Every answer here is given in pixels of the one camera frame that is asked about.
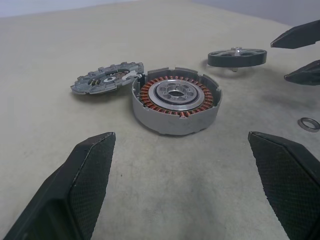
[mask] beige table surface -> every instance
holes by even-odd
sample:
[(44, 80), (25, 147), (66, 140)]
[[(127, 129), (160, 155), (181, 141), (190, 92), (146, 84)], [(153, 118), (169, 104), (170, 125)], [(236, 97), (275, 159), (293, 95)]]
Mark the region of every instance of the beige table surface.
[[(183, 0), (141, 0), (0, 18), (0, 238), (42, 182), (84, 139), (116, 132), (107, 194), (93, 240), (287, 240), (270, 207), (249, 131), (304, 144), (320, 158), (320, 88), (284, 81), (319, 58), (320, 45), (271, 49), (290, 27)], [(207, 54), (265, 49), (267, 63), (223, 71)], [(185, 137), (135, 119), (130, 86), (76, 96), (70, 85), (102, 66), (186, 67), (223, 91), (216, 122)]]

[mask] center hole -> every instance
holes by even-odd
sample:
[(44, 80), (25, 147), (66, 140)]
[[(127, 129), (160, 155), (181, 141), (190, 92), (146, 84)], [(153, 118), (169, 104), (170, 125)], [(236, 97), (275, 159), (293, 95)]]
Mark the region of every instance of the center hole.
[(171, 96), (175, 96), (175, 97), (182, 97), (183, 95), (185, 95), (183, 92), (180, 92), (177, 90), (169, 91), (168, 94), (170, 94)]

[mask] aluminum hub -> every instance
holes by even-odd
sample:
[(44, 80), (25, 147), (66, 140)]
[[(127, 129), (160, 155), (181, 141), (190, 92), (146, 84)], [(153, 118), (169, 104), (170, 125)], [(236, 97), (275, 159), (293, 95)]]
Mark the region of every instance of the aluminum hub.
[(148, 95), (154, 104), (174, 111), (192, 110), (200, 106), (205, 99), (200, 87), (178, 79), (168, 79), (153, 84)]

